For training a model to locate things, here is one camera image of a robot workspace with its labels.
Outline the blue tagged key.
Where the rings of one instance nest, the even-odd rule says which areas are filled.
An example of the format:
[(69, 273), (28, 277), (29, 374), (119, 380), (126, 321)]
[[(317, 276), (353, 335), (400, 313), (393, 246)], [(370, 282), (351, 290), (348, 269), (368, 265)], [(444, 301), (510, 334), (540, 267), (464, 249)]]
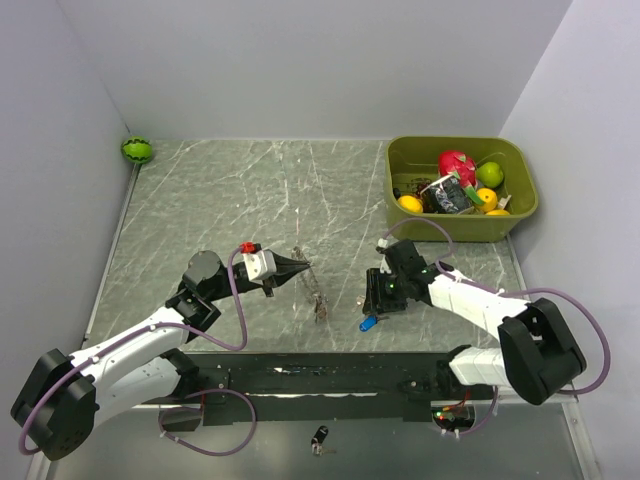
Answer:
[(375, 315), (366, 316), (359, 324), (360, 332), (367, 332), (379, 323), (379, 318)]

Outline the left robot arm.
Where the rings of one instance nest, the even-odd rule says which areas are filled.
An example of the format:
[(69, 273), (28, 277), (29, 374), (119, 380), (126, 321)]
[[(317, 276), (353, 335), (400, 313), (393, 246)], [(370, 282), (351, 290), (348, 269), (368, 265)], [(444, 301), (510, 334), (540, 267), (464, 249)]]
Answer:
[(197, 369), (183, 345), (208, 335), (219, 318), (216, 301), (275, 288), (309, 269), (306, 260), (286, 258), (244, 243), (222, 261), (213, 251), (195, 253), (177, 292), (147, 319), (92, 347), (65, 355), (58, 349), (35, 363), (11, 407), (21, 427), (18, 449), (59, 460), (81, 445), (99, 424), (156, 398), (191, 399)]

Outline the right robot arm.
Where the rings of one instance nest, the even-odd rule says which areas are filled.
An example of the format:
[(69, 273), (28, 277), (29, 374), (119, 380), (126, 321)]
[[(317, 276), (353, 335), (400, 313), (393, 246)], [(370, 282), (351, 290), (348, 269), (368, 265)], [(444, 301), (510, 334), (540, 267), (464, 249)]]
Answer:
[(451, 351), (436, 376), (444, 396), (459, 398), (471, 386), (487, 385), (510, 388), (540, 405), (586, 370), (586, 359), (554, 302), (508, 298), (473, 286), (452, 266), (428, 263), (410, 240), (381, 238), (376, 250), (382, 261), (366, 272), (364, 316), (400, 312), (415, 301), (455, 314), (499, 343)]

